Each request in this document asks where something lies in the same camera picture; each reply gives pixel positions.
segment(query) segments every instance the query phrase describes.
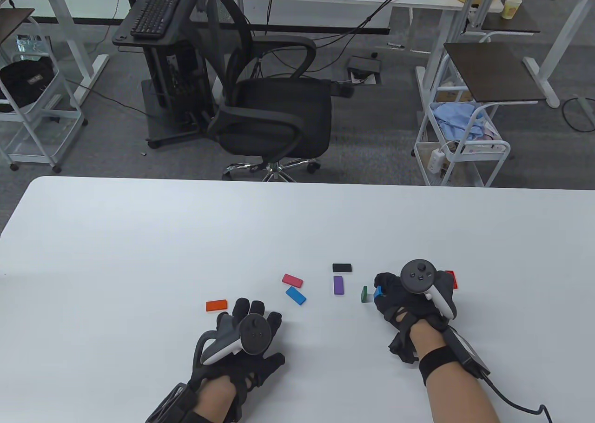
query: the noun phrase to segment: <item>black office chair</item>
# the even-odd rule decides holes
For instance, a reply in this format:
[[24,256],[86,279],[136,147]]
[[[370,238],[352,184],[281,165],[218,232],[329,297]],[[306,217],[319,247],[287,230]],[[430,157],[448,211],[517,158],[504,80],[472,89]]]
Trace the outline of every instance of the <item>black office chair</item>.
[[[300,79],[316,55],[315,43],[299,36],[253,37],[234,0],[191,0],[181,33],[211,64],[224,100],[208,127],[208,136],[233,155],[262,157],[262,164],[231,164],[233,170],[266,170],[263,181],[294,181],[286,169],[307,165],[329,147],[331,129],[330,86],[317,79]],[[244,79],[246,66],[265,53],[284,47],[304,47],[306,58],[289,78]],[[295,158],[281,163],[282,158]]]

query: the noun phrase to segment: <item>hand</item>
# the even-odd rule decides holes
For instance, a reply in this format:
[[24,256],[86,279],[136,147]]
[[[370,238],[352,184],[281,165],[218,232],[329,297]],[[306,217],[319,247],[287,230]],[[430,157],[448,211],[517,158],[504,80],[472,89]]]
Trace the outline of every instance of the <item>hand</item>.
[[[437,276],[447,276],[441,271]],[[448,319],[443,317],[438,308],[424,295],[415,295],[404,289],[400,277],[389,272],[381,272],[374,279],[374,287],[382,287],[383,294],[374,299],[376,308],[384,315],[384,319],[399,329],[399,333],[389,345],[391,353],[399,355],[407,363],[416,360],[415,347],[410,339],[412,325],[420,319],[425,319],[438,331],[444,331],[448,326]],[[452,297],[452,281],[448,288]]]
[[[236,323],[239,323],[248,313],[264,315],[264,311],[264,304],[261,301],[255,300],[250,304],[246,298],[242,297],[236,302],[231,316]],[[219,323],[221,323],[221,317],[223,315],[227,315],[227,312],[223,312],[217,316],[217,328],[219,327]],[[271,338],[273,338],[281,325],[281,314],[271,312],[266,321],[271,328]],[[195,360],[192,377],[188,385],[191,389],[198,391],[202,381],[205,379],[212,380],[228,376],[229,381],[236,389],[236,397],[229,409],[228,418],[225,420],[238,421],[242,416],[241,408],[242,404],[246,402],[247,393],[255,387],[261,386],[283,364],[285,364],[285,357],[281,353],[275,353],[265,358],[264,351],[259,355],[248,355],[245,351],[240,351],[236,355],[229,354],[211,365],[200,365]]]

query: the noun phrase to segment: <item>wrist strap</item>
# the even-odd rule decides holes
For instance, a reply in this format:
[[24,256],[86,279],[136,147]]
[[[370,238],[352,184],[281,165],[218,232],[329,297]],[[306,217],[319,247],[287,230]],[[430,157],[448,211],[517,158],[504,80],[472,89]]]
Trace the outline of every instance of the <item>wrist strap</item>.
[[198,414],[196,414],[196,412],[191,410],[190,412],[188,412],[188,414],[186,414],[184,416],[184,419],[181,421],[181,423],[212,423],[212,422],[210,420],[207,420],[206,418],[204,418],[202,415],[198,415]]
[[449,362],[459,361],[455,356],[454,351],[449,346],[440,347],[430,351],[425,357],[419,361],[419,372],[423,378],[423,385],[428,380],[430,374],[438,367],[448,364]]

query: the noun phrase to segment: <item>orange block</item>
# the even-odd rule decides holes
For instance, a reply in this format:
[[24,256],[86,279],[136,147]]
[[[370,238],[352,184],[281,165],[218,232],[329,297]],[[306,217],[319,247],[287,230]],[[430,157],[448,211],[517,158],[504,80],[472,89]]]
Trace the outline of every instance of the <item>orange block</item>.
[[210,300],[206,303],[206,311],[227,310],[227,300]]

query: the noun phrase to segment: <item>yellow cup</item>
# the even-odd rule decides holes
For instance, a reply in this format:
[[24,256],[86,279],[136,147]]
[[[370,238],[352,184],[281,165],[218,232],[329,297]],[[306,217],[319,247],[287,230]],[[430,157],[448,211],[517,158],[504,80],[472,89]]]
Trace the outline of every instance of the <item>yellow cup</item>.
[[502,19],[512,19],[521,3],[522,0],[504,0],[504,9],[502,9],[501,13]]

